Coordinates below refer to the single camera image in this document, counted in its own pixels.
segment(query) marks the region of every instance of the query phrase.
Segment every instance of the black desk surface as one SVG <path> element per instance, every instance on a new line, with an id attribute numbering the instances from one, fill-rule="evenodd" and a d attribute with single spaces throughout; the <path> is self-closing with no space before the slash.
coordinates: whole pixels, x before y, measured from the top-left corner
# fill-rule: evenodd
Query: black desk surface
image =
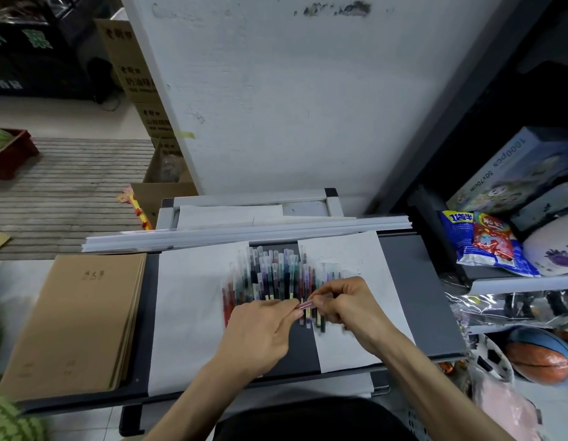
<path id="1" fill-rule="evenodd" d="M 444 297 L 442 286 L 421 237 L 418 235 L 381 236 L 380 244 L 417 346 L 432 360 L 448 360 L 461 356 L 465 351 L 464 340 Z M 264 248 L 279 251 L 288 248 L 294 249 L 296 253 L 298 251 L 295 243 L 264 246 Z M 110 392 L 20 402 L 19 405 L 25 413 L 70 412 L 177 398 L 179 393 L 152 398 L 148 396 L 149 368 L 155 327 L 158 263 L 159 254 L 148 255 L 127 380 L 121 383 L 117 390 Z M 381 369 L 384 369 L 383 364 L 321 374 L 313 332 L 295 323 L 290 331 L 288 354 L 272 371 L 251 383 L 250 387 Z"/>

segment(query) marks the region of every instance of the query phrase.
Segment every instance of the left hand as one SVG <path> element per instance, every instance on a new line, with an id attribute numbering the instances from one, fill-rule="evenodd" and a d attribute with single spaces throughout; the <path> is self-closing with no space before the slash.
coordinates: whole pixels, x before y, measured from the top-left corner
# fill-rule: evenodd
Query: left hand
<path id="1" fill-rule="evenodd" d="M 254 300 L 233 310 L 213 361 L 245 380 L 270 371 L 288 353 L 288 334 L 303 311 L 298 300 Z"/>

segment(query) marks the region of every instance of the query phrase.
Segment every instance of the blue snack bag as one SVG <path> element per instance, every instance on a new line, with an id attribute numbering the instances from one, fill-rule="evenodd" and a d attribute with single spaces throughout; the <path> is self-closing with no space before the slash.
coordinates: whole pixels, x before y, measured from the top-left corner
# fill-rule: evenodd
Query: blue snack bag
<path id="1" fill-rule="evenodd" d="M 481 212 L 439 212 L 448 239 L 457 250 L 457 263 L 466 266 L 495 266 L 524 277 L 540 277 L 523 256 L 521 243 L 510 226 Z"/>

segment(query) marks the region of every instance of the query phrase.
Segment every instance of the pen bundle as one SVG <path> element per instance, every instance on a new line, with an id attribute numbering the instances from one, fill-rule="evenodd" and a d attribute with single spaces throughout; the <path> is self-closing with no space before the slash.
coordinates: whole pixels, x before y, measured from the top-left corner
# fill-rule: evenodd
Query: pen bundle
<path id="1" fill-rule="evenodd" d="M 313 291 L 328 281 L 340 278 L 343 277 L 339 265 L 310 266 L 306 254 L 295 254 L 292 249 L 279 252 L 264 251 L 262 246 L 249 247 L 240 251 L 237 263 L 231 263 L 222 288 L 225 326 L 238 304 L 273 299 L 297 299 L 302 304 Z M 324 332 L 325 318 L 314 307 L 306 307 L 301 325 L 311 328 L 312 319 Z"/>

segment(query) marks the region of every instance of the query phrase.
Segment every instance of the right hand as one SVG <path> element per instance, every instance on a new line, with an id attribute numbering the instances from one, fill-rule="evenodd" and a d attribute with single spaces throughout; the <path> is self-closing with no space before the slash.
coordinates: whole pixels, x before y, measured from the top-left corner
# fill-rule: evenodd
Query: right hand
<path id="1" fill-rule="evenodd" d="M 323 296 L 328 293 L 333 293 L 334 297 Z M 332 323 L 344 324 L 374 356 L 380 357 L 382 341 L 398 332 L 361 277 L 330 281 L 314 291 L 309 299 L 313 300 L 319 314 Z"/>

